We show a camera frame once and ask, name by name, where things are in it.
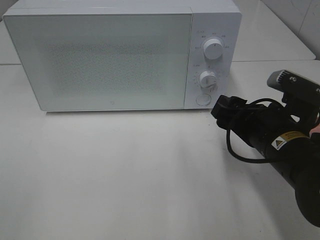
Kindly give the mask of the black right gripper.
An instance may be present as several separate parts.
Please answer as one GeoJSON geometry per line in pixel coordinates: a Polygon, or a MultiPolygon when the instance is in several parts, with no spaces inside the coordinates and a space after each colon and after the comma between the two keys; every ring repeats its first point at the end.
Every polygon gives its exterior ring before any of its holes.
{"type": "Polygon", "coordinates": [[[240,97],[221,95],[211,115],[220,128],[230,129],[256,150],[280,150],[292,140],[308,138],[278,102],[247,104],[240,97]]]}

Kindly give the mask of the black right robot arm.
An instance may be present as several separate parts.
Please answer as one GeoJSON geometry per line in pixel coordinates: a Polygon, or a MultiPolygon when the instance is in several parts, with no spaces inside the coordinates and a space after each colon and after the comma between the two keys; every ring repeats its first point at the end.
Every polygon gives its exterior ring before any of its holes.
{"type": "Polygon", "coordinates": [[[294,189],[304,218],[320,225],[320,145],[298,126],[286,108],[271,98],[248,103],[245,99],[221,95],[211,110],[217,125],[226,130],[228,152],[239,161],[271,164],[294,189]],[[234,132],[262,158],[237,154],[231,145],[234,132]]]}

